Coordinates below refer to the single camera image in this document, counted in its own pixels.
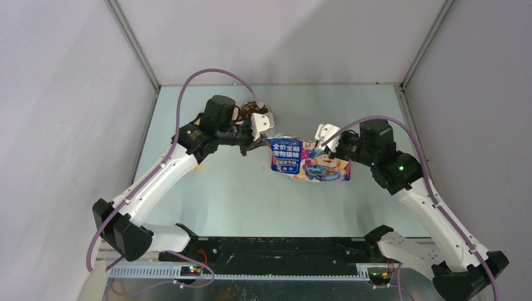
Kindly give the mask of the colourful cat food bag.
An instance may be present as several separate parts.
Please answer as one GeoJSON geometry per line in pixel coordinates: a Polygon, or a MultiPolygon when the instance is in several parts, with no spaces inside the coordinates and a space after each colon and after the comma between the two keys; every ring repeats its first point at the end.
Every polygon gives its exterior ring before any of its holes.
{"type": "Polygon", "coordinates": [[[351,179],[351,163],[332,159],[317,147],[316,140],[291,136],[268,139],[271,169],[298,181],[341,182],[351,179]]]}

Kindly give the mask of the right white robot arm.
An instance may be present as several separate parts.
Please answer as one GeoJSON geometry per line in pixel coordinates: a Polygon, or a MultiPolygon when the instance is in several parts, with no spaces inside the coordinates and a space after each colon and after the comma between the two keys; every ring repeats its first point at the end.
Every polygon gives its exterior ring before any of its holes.
{"type": "Polygon", "coordinates": [[[437,192],[419,146],[408,154],[397,148],[393,125],[397,119],[365,117],[343,128],[322,125],[316,132],[319,147],[335,159],[369,167],[375,182],[397,198],[419,220],[435,244],[429,248],[403,237],[389,226],[367,235],[364,252],[373,262],[398,260],[429,279],[445,300],[470,300],[486,287],[501,298],[497,277],[509,260],[491,251],[457,218],[437,192]]]}

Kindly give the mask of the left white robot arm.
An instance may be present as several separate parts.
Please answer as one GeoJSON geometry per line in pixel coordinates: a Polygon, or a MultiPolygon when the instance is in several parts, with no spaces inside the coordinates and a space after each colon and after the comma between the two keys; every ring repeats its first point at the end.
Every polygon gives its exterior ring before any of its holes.
{"type": "Polygon", "coordinates": [[[180,126],[164,154],[134,184],[111,201],[92,206],[99,236],[126,261],[147,252],[173,251],[183,261],[196,258],[198,244],[184,226],[158,226],[146,219],[162,197],[187,173],[221,145],[236,146],[241,155],[266,145],[265,133],[274,118],[263,102],[238,106],[223,95],[214,95],[203,112],[180,126]]]}

